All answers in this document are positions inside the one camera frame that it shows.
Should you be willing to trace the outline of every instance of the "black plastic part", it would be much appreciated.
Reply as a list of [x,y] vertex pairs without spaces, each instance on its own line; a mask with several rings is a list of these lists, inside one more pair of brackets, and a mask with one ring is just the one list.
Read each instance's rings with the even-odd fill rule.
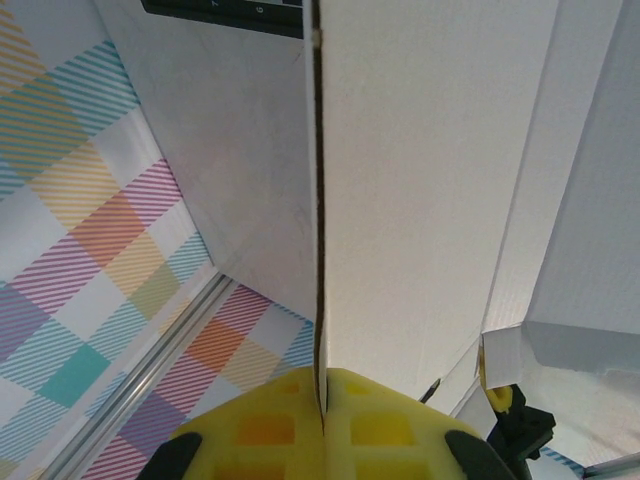
[[515,480],[487,442],[460,430],[451,430],[444,438],[467,480]]
[[526,406],[517,385],[511,385],[513,402],[506,413],[495,412],[498,422],[488,442],[518,480],[529,480],[526,460],[540,458],[540,448],[553,438],[556,420],[551,413]]
[[185,433],[163,443],[136,480],[182,480],[201,443],[197,433]]
[[148,13],[302,38],[302,7],[247,0],[142,0]]

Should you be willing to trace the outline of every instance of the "metal rail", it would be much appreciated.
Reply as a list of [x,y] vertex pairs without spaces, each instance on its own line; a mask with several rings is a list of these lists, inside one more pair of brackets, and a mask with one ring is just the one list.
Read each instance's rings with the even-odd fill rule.
[[208,315],[232,280],[217,274],[189,304],[122,384],[91,417],[78,434],[44,471],[41,479],[80,478],[94,457],[111,440],[122,421],[138,406],[138,401],[155,385],[172,360],[193,341],[210,320]]

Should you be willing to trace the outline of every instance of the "plaid patterned surface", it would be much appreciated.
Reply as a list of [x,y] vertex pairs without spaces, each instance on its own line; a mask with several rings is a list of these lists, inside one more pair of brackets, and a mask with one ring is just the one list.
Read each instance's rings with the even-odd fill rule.
[[24,479],[215,274],[89,0],[0,0],[0,245],[0,479]]
[[238,286],[82,477],[136,477],[179,425],[313,362],[313,324]]

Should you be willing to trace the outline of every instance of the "yellow foam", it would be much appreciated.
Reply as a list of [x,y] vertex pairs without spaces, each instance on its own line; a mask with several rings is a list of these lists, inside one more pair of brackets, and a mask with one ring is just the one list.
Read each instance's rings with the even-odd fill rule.
[[347,370],[328,382],[324,435],[311,368],[180,427],[203,437],[185,480],[466,479],[444,435],[467,425]]

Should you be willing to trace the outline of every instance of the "colorful plaid paper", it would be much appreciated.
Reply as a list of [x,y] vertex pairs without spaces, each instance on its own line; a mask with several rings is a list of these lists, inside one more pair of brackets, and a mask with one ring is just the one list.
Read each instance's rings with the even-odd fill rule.
[[179,425],[313,362],[313,324],[238,286],[82,477],[134,479]]
[[0,479],[40,472],[216,273],[89,0],[0,1]]

